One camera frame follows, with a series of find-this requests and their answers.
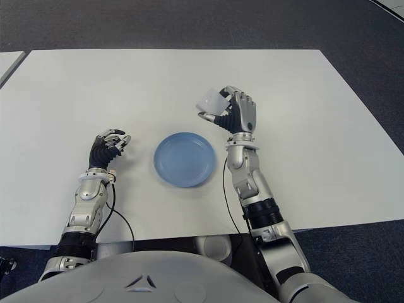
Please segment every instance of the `cable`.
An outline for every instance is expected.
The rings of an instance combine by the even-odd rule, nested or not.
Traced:
[[[232,213],[230,212],[229,202],[227,202],[226,188],[225,188],[225,169],[226,169],[226,163],[227,163],[227,158],[225,159],[225,163],[224,163],[224,165],[223,165],[223,175],[222,175],[223,194],[224,194],[224,196],[225,196],[227,211],[228,211],[228,213],[229,213],[230,219],[232,219],[232,222],[233,222],[233,225],[234,225],[235,229],[237,230],[237,232],[238,232],[239,235],[241,236],[241,241],[240,241],[239,245],[236,247],[236,249],[234,250],[234,253],[233,253],[233,257],[235,257],[235,255],[237,254],[237,251],[238,251],[239,248],[241,247],[241,244],[244,242],[244,239],[242,238],[242,234],[240,233],[240,230],[237,228],[237,225],[236,225],[235,222],[234,222]]]
[[[225,169],[226,169],[226,163],[227,163],[227,158],[225,160],[225,163],[223,165],[223,176],[222,176],[222,182],[223,182],[223,194],[225,195],[225,201],[226,201],[226,206],[227,206],[227,211],[229,213],[230,219],[232,219],[233,225],[235,227],[235,229],[237,230],[237,232],[240,234],[240,230],[237,228],[237,225],[234,223],[233,220],[233,216],[230,212],[230,208],[229,208],[229,202],[227,202],[227,197],[226,197],[226,189],[225,189]]]
[[[114,213],[117,213],[117,215],[119,215],[119,216],[126,222],[126,224],[128,225],[129,230],[131,231],[131,235],[132,235],[132,251],[134,251],[134,234],[133,234],[132,227],[131,227],[131,225],[129,224],[128,220],[126,220],[126,218],[125,218],[119,211],[113,210],[111,207],[109,207],[108,202],[107,202],[107,207],[108,207],[110,210],[112,210]]]
[[[114,177],[114,182],[116,182],[116,176],[114,174],[111,174],[110,172],[108,174],[111,175],[112,177]],[[114,185],[114,183],[112,183],[111,185],[112,185],[112,192],[114,193],[114,203],[115,203],[115,200],[116,200],[115,185]],[[112,207],[110,207],[108,202],[107,202],[107,207],[111,211],[113,211],[114,213],[117,213],[125,221],[125,223],[128,225],[129,230],[131,231],[131,235],[132,235],[132,251],[134,251],[134,233],[133,233],[132,226],[129,224],[128,220],[126,220],[126,218],[124,217],[124,215],[122,213],[115,210],[114,204],[112,205]]]
[[[114,193],[114,199],[112,200],[112,208],[108,214],[108,217],[105,219],[105,221],[101,225],[100,229],[98,229],[97,232],[95,233],[95,238],[97,238],[98,235],[101,233],[102,229],[104,228],[105,224],[107,224],[107,222],[109,221],[109,218],[112,216],[112,213],[114,212],[114,209],[115,209],[115,200],[116,200],[115,185],[113,185],[113,184],[111,184],[111,185],[112,185],[112,192]]]

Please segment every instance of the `blue plate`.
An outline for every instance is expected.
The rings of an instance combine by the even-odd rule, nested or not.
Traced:
[[[194,133],[176,133],[165,138],[154,154],[154,167],[159,176],[178,187],[204,183],[215,165],[212,146]]]

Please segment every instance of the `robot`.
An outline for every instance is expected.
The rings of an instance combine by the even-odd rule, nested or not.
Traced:
[[[109,129],[99,134],[90,152],[89,168],[79,177],[76,203],[40,281],[2,302],[356,302],[321,277],[309,263],[288,222],[283,219],[259,169],[254,143],[256,103],[242,90],[227,86],[230,99],[222,116],[198,115],[232,134],[226,143],[227,167],[249,233],[278,291],[274,298],[218,261],[185,252],[143,251],[95,260],[96,238],[115,205],[116,173],[109,162],[121,155],[131,137]],[[107,186],[114,201],[102,222]]]

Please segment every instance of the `white table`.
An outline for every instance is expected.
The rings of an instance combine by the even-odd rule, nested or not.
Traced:
[[[234,233],[222,192],[229,134],[194,107],[225,85],[257,102],[261,170],[293,229],[404,217],[403,155],[318,50],[40,50],[0,91],[0,245],[58,242],[106,128],[133,136],[110,168],[137,239]],[[179,131],[215,149],[217,168],[200,187],[172,187],[153,168],[157,145]],[[245,232],[228,172],[225,185]],[[112,216],[99,241],[127,240]]]
[[[0,52],[0,86],[24,56],[24,52]]]

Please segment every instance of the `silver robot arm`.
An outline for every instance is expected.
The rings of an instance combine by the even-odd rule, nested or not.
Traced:
[[[283,219],[259,169],[253,132],[256,104],[240,89],[227,86],[220,94],[230,97],[223,116],[198,115],[233,134],[226,144],[227,166],[232,173],[244,219],[268,267],[281,302],[354,302],[327,281],[310,273],[310,266],[288,222]]]
[[[95,259],[95,240],[104,227],[101,221],[108,200],[106,186],[116,179],[115,172],[107,172],[107,167],[131,140],[128,135],[121,138],[122,135],[124,131],[108,129],[95,138],[88,170],[79,176],[74,208],[57,245],[56,256],[48,260],[39,281]]]

